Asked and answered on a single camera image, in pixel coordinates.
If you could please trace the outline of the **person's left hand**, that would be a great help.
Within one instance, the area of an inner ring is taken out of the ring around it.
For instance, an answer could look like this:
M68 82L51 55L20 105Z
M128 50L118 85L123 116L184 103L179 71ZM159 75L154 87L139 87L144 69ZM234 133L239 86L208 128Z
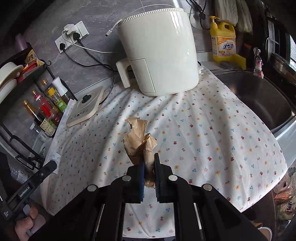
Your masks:
M30 204L29 215L26 218L16 221L15 232L19 240L29 240L28 232L34 234L37 232L44 224L46 220L44 216L39 214L38 209L33 203Z

